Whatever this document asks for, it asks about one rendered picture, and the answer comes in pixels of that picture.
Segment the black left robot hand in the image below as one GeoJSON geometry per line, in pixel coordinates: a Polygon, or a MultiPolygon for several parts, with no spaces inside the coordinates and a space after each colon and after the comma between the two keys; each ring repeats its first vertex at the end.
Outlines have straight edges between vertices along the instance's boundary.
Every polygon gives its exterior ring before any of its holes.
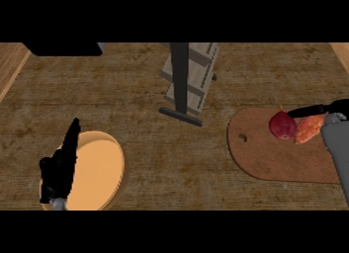
{"type": "Polygon", "coordinates": [[[67,199],[73,184],[76,150],[80,133],[79,118],[73,119],[63,140],[61,148],[51,157],[41,160],[42,196],[41,203],[48,204],[55,199],[67,199]]]}

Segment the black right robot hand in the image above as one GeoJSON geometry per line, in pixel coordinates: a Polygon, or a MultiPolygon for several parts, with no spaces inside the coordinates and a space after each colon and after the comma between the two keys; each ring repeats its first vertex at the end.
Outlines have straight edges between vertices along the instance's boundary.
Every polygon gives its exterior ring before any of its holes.
{"type": "Polygon", "coordinates": [[[341,99],[332,102],[329,105],[314,105],[304,108],[298,108],[289,111],[292,118],[304,118],[316,115],[324,115],[326,113],[341,113],[349,121],[349,99],[341,99]]]}

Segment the brown wooden cutting board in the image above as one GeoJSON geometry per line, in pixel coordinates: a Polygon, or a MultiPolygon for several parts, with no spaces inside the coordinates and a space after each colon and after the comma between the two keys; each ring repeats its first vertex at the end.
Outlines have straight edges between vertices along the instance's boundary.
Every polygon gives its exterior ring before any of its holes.
{"type": "Polygon", "coordinates": [[[230,153],[243,171],[258,179],[339,184],[330,153],[319,134],[305,144],[280,140],[270,131],[279,108],[242,109],[230,120],[230,153]]]}

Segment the grey tiered basket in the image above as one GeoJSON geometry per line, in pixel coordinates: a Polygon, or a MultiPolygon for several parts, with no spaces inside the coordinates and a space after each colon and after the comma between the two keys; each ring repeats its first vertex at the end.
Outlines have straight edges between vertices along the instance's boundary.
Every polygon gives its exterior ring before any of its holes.
{"type": "Polygon", "coordinates": [[[160,76],[171,82],[166,100],[175,109],[160,107],[166,116],[202,126],[199,118],[190,114],[202,113],[212,81],[216,79],[214,66],[219,52],[216,42],[188,42],[175,46],[178,56],[169,56],[160,76]]]}

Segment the orange round plate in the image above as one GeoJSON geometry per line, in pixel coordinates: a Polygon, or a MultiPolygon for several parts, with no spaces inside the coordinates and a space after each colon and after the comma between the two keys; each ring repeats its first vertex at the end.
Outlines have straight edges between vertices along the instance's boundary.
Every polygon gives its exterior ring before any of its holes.
{"type": "MultiPolygon", "coordinates": [[[[126,186],[126,162],[116,138],[101,131],[79,134],[75,175],[67,211],[106,210],[116,202],[126,186]]],[[[54,211],[52,202],[42,204],[54,211]]]]}

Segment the dark red mango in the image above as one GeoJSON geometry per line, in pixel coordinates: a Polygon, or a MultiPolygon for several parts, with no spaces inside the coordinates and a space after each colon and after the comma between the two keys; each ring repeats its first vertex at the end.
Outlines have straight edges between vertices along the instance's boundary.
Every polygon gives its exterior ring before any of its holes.
{"type": "Polygon", "coordinates": [[[284,110],[270,120],[270,130],[277,139],[292,139],[296,135],[296,122],[284,110]]]}

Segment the black appliance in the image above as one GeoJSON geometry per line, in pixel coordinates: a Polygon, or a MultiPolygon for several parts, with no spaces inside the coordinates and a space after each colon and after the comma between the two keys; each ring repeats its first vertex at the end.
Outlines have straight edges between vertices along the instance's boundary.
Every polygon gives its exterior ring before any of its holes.
{"type": "Polygon", "coordinates": [[[26,42],[36,56],[100,56],[104,42],[26,42]]]}

